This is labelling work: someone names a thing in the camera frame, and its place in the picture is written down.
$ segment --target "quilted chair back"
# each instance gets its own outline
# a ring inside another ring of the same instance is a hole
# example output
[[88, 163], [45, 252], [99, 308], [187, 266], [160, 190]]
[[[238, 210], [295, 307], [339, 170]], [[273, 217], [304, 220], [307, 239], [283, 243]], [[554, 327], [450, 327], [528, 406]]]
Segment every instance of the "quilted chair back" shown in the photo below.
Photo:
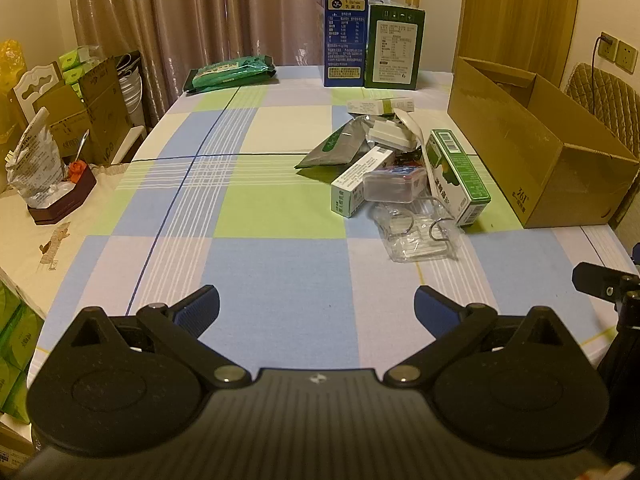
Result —
[[[640, 158], [640, 95], [622, 79], [599, 68], [593, 71], [595, 115], [636, 158]], [[591, 65], [578, 63], [564, 92], [591, 112]], [[609, 223], [615, 228], [640, 189], [640, 179], [631, 185]]]

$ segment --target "screw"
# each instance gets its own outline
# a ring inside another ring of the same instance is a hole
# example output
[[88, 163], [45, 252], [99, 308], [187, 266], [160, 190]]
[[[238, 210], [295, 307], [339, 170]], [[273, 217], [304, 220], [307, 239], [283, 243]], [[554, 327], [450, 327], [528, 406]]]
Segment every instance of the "screw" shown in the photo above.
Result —
[[409, 383], [420, 377], [420, 370], [411, 365], [398, 365], [389, 370], [389, 375], [399, 383]]
[[222, 383], [235, 383], [240, 379], [244, 378], [244, 368], [241, 368], [236, 365], [224, 365], [219, 368], [216, 368], [216, 371], [213, 372], [214, 377], [221, 381]]

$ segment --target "power outlet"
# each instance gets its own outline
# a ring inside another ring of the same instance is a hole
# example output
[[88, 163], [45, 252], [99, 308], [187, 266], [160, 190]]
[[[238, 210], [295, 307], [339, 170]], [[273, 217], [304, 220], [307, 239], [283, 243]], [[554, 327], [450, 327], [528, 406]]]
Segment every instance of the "power outlet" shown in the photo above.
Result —
[[616, 65], [632, 74], [636, 69], [636, 60], [638, 60], [638, 50], [620, 41], [616, 53]]
[[612, 43], [609, 44], [600, 40], [598, 43], [598, 56], [608, 59], [610, 62], [614, 62], [616, 60], [616, 51], [618, 50], [618, 39], [606, 32], [601, 32], [600, 35], [611, 40]]

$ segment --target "red object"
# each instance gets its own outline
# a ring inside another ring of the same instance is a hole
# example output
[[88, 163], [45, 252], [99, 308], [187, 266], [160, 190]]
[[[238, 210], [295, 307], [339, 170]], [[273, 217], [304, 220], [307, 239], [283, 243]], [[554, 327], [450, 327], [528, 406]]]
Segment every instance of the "red object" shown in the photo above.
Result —
[[84, 160], [76, 160], [69, 165], [69, 180], [74, 184], [78, 183], [82, 173], [86, 169], [86, 162]]
[[85, 164], [85, 170], [80, 175], [76, 186], [65, 196], [45, 209], [35, 209], [33, 207], [27, 207], [27, 209], [36, 225], [57, 224], [66, 215], [75, 211], [84, 203], [94, 186], [94, 174]]

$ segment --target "checkered tablecloth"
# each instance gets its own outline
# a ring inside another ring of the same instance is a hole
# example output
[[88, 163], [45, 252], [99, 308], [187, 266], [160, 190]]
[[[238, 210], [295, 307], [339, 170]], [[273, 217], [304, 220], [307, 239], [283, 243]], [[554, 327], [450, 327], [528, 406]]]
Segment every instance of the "checkered tablecloth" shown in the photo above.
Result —
[[587, 354], [602, 350], [616, 314], [575, 292], [571, 273], [581, 261], [635, 271], [608, 226], [523, 230], [473, 156], [493, 201], [463, 235], [458, 259], [396, 264], [367, 207], [351, 219], [330, 211], [333, 170], [294, 169], [350, 118], [351, 98], [412, 95], [423, 128], [453, 128], [451, 81], [421, 73], [416, 92], [329, 89], [317, 67], [283, 67], [268, 84], [180, 97], [83, 239], [31, 377], [82, 307], [134, 314], [205, 283], [218, 288], [222, 307], [201, 340], [254, 374], [383, 372], [433, 339], [414, 316], [420, 284], [504, 314], [549, 305]]

